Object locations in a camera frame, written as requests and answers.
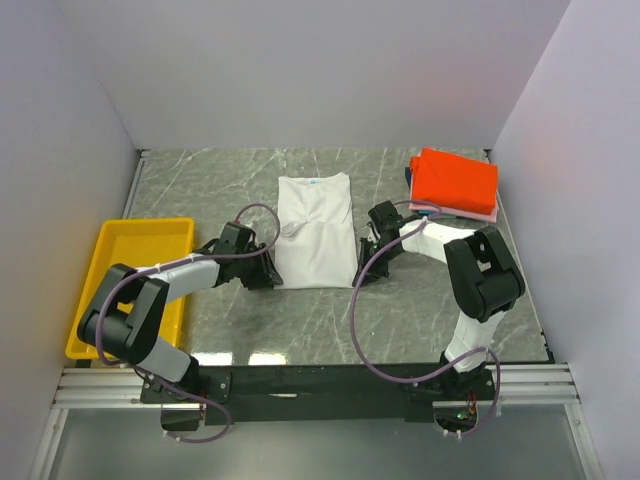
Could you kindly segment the white t shirt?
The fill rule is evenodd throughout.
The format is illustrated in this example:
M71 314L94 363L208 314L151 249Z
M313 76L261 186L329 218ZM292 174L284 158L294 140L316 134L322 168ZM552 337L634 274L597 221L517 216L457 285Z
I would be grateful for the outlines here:
M358 260L350 177L278 178L281 230L275 266L281 287L352 287Z

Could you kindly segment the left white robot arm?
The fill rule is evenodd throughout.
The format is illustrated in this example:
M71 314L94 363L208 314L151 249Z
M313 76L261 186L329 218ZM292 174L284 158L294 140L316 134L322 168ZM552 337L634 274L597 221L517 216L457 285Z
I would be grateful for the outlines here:
M79 320L77 337L164 379L173 399L189 401L202 389L199 362L160 337L165 307L234 279L248 290L283 284L269 246L256 242L251 228L229 222L218 238L179 260L138 269L111 266Z

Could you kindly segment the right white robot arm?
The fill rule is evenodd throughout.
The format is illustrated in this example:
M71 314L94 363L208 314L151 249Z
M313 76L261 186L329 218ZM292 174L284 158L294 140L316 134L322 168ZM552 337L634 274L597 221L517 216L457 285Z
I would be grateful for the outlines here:
M460 399L474 386L472 373L482 370L494 334L506 313L524 295L524 277L499 230L478 230L438 224L439 216L404 217L398 204L385 201L368 212L372 236L360 240L358 270L349 307L350 334L361 361L376 376L396 384L419 384L439 378L444 395ZM356 331L356 304L360 289L389 276L389 264L398 256L418 254L447 267L459 309L453 336L435 371L402 378L385 373L366 357Z

